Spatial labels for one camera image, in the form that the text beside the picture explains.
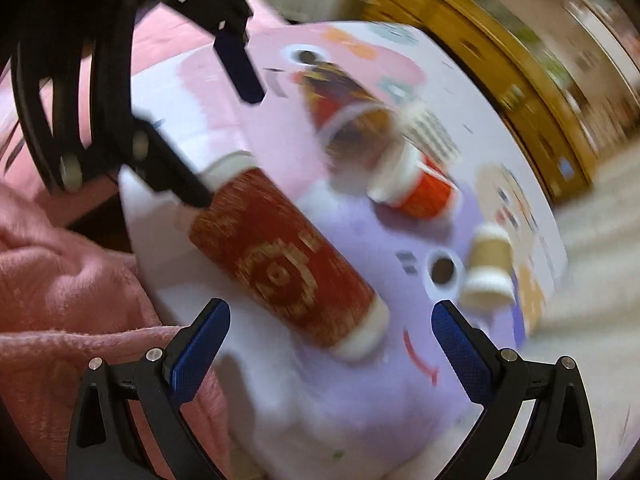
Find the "brown paper cup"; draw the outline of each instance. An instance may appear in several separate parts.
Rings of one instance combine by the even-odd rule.
[[[248,152],[201,175],[210,207],[187,224],[190,241],[272,314],[345,360],[371,352],[388,326],[386,304]]]
[[[465,267],[462,307],[492,312],[515,301],[511,279],[513,250],[503,227],[487,223],[476,229]]]

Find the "screw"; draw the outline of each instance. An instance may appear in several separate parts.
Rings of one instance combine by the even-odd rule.
[[[133,133],[132,139],[132,153],[133,158],[138,162],[142,162],[146,159],[146,155],[149,152],[149,138],[145,132],[137,131]]]
[[[78,191],[82,187],[82,168],[73,153],[60,157],[60,177],[65,190],[69,192]]]
[[[509,363],[513,363],[518,359],[518,353],[515,350],[511,350],[511,348],[500,350],[500,355]]]
[[[91,368],[91,370],[97,370],[101,366],[102,366],[102,359],[100,359],[99,357],[94,357],[89,361],[89,368]]]
[[[162,349],[160,348],[152,348],[149,352],[146,353],[146,359],[148,361],[158,361],[159,358],[162,357]]]
[[[560,362],[567,370],[573,370],[575,368],[575,361],[570,357],[563,357],[560,359]]]

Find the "orange paper cup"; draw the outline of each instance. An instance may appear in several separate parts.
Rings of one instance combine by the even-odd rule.
[[[369,197],[414,218],[451,219],[462,194],[442,170],[407,140],[391,146],[378,163]]]

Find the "cartoon eye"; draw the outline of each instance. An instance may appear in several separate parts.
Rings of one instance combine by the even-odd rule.
[[[509,219],[509,222],[511,223],[514,229],[517,230],[518,227],[520,227],[520,225],[518,224],[518,221],[516,220],[516,217],[513,216],[511,211],[507,211],[507,218]]]
[[[424,290],[430,300],[433,303],[441,300],[456,301],[464,272],[465,266],[451,249],[440,247],[431,251],[422,272]]]
[[[507,196],[507,194],[501,188],[498,188],[498,196],[502,199],[502,201],[505,204],[509,203],[509,197]]]
[[[287,61],[309,68],[329,61],[328,54],[322,48],[309,44],[293,44],[282,51]]]

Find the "pink cartoon character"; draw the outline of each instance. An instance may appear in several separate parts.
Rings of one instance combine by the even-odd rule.
[[[397,105],[425,82],[411,59],[358,40],[339,25],[270,29],[253,36],[248,51],[266,90],[260,105],[239,101],[211,47],[186,56],[178,76],[206,115],[211,142],[222,148],[230,128],[241,130],[247,144],[243,148],[257,155],[266,173],[294,198],[328,176],[299,85],[303,71],[320,62],[334,63],[388,105]]]

